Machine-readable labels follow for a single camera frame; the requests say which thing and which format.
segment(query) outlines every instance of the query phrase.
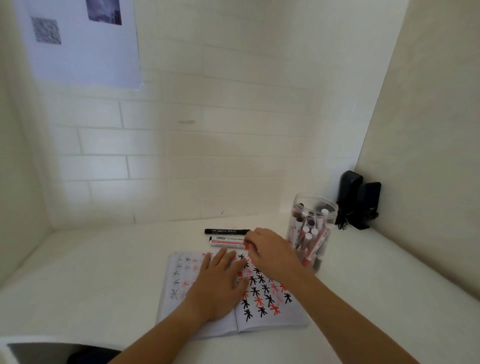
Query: notebook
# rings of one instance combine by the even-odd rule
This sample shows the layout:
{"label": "notebook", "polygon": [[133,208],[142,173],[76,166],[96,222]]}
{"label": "notebook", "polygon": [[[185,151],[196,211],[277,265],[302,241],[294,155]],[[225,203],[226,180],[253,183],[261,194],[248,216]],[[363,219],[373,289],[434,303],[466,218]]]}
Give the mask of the notebook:
{"label": "notebook", "polygon": [[[185,299],[188,289],[197,279],[205,254],[174,253],[168,257],[156,323],[167,317]],[[242,300],[224,318],[205,324],[196,339],[307,324],[305,311],[284,285],[258,270],[248,254],[237,253],[234,260],[238,259],[247,259],[247,266],[239,272],[238,280],[241,277],[249,278]]]}

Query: jar filled with markers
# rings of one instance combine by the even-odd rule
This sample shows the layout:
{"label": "jar filled with markers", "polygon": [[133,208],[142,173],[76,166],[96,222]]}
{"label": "jar filled with markers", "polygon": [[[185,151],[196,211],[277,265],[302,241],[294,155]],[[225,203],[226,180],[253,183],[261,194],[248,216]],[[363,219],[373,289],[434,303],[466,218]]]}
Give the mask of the jar filled with markers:
{"label": "jar filled with markers", "polygon": [[320,269],[335,225],[338,205],[316,194],[297,194],[293,201],[286,239],[295,250],[302,265]]}

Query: desk surface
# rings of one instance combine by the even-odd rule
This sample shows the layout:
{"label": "desk surface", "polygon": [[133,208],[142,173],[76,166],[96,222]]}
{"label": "desk surface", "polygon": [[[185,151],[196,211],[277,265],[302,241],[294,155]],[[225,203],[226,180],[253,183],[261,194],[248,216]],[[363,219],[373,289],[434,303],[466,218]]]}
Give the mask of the desk surface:
{"label": "desk surface", "polygon": [[[122,349],[155,324],[167,257],[208,247],[205,228],[271,228],[285,214],[52,234],[0,291],[0,344]],[[421,363],[478,363],[480,303],[373,230],[333,231],[318,277]],[[178,363],[340,363],[313,324],[187,344]]]}

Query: person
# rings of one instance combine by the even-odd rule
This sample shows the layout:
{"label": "person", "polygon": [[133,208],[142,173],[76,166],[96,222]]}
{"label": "person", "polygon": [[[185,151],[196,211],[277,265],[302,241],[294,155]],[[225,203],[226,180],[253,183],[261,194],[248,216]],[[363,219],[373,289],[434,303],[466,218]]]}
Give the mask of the person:
{"label": "person", "polygon": [[[289,242],[269,229],[256,228],[245,236],[253,263],[266,276],[286,286],[323,332],[343,364],[418,364],[388,335],[330,291],[306,270]],[[228,314],[247,289],[247,279],[235,286],[247,260],[232,259],[226,248],[205,256],[197,280],[185,300],[110,364],[167,364],[207,321]]]}

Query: white poster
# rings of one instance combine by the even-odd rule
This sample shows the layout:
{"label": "white poster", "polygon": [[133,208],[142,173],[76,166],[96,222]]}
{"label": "white poster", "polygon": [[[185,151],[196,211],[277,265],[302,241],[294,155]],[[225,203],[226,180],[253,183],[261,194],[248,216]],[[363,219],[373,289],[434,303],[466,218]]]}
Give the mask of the white poster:
{"label": "white poster", "polygon": [[34,76],[140,88],[133,0],[13,0]]}

